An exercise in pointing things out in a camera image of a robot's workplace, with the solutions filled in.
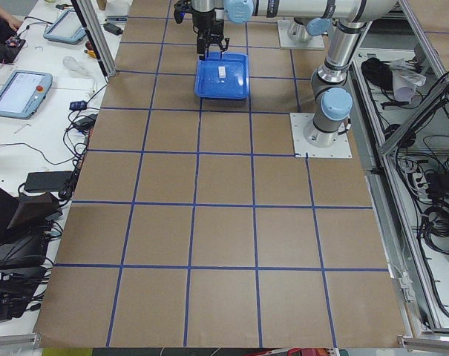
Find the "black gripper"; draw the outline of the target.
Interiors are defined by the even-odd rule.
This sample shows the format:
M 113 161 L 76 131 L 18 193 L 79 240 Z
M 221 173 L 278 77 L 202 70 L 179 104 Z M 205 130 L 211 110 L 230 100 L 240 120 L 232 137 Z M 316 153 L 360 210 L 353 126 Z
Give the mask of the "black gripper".
M 212 22 L 212 25 L 204 31 L 203 38 L 205 39 L 205 51 L 204 59 L 209 57 L 209 48 L 211 45 L 217 45 L 220 47 L 220 58 L 223 58 L 223 54 L 229 49 L 229 37 L 224 37 L 224 20 L 216 19 Z

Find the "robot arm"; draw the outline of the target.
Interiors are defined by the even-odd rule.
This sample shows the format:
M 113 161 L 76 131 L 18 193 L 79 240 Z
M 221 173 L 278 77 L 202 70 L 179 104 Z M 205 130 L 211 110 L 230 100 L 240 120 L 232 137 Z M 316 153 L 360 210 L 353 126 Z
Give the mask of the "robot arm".
M 185 14 L 191 14 L 197 36 L 196 46 L 199 60 L 204 60 L 212 43 L 212 27 L 215 20 L 215 1 L 181 0 L 174 4 L 174 19 L 181 24 Z
M 371 22 L 387 15 L 394 1 L 193 1 L 191 7 L 209 25 L 207 33 L 222 39 L 224 22 L 246 26 L 248 34 L 268 30 L 266 24 L 248 24 L 254 17 L 265 17 L 278 26 L 281 48 L 303 55 L 310 77 L 306 97 L 289 94 L 289 79 L 259 76 L 251 83 L 252 98 L 247 104 L 206 99 L 211 111 L 283 113 L 314 108 L 322 93 L 345 85 L 355 51 Z

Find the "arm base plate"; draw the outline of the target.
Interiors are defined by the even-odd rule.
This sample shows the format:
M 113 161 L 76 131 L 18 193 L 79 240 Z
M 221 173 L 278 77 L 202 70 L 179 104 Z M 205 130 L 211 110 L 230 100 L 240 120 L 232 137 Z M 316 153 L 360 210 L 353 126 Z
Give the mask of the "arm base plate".
M 300 50 L 323 50 L 323 36 L 311 36 L 304 24 L 295 19 L 278 20 L 280 48 Z
M 294 155 L 297 158 L 351 159 L 352 152 L 344 125 L 334 133 L 319 131 L 313 113 L 291 113 Z

